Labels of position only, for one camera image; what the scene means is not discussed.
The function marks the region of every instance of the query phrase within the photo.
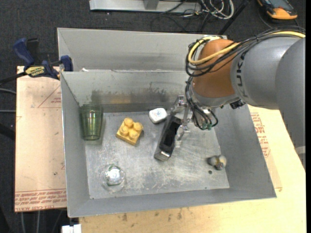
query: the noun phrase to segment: yellow wire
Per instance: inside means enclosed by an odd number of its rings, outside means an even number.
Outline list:
[[[288,34],[288,35],[294,35],[300,38],[304,38],[306,37],[305,34],[303,33],[298,33],[298,32],[294,32],[294,31],[280,31],[280,32],[276,32],[276,33],[272,33],[272,34]],[[216,57],[217,55],[220,54],[225,54],[228,53],[231,49],[233,49],[234,47],[236,47],[239,43],[233,43],[231,46],[226,47],[210,56],[205,57],[204,59],[201,60],[192,60],[192,56],[194,51],[205,41],[205,40],[216,40],[216,39],[220,39],[220,37],[217,36],[207,36],[207,37],[203,37],[202,39],[200,39],[198,42],[196,42],[193,47],[190,49],[189,51],[189,55],[188,55],[188,62],[194,65],[199,65],[199,64],[203,64],[206,61]]]

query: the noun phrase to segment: cardboard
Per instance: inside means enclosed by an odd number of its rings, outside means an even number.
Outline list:
[[[15,212],[66,206],[60,82],[18,78]]]

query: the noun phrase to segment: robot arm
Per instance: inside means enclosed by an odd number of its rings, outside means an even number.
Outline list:
[[[211,128],[218,122],[213,111],[226,104],[279,109],[305,160],[305,45],[305,32],[297,27],[269,30],[239,42],[205,37],[193,43],[186,59],[186,97],[194,123]]]

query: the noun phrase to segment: gray stand base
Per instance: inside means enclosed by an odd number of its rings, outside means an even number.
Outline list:
[[[90,10],[98,11],[145,11],[145,12],[164,12],[180,4],[179,1],[159,1],[156,9],[146,9],[144,0],[90,0]],[[185,2],[173,13],[182,13],[185,10],[200,10],[201,6],[195,2]]]

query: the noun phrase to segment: white object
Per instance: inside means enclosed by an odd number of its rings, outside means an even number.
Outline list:
[[[81,224],[62,226],[62,233],[82,233]]]
[[[167,112],[164,108],[157,108],[149,112],[149,118],[153,123],[159,123],[167,118]]]

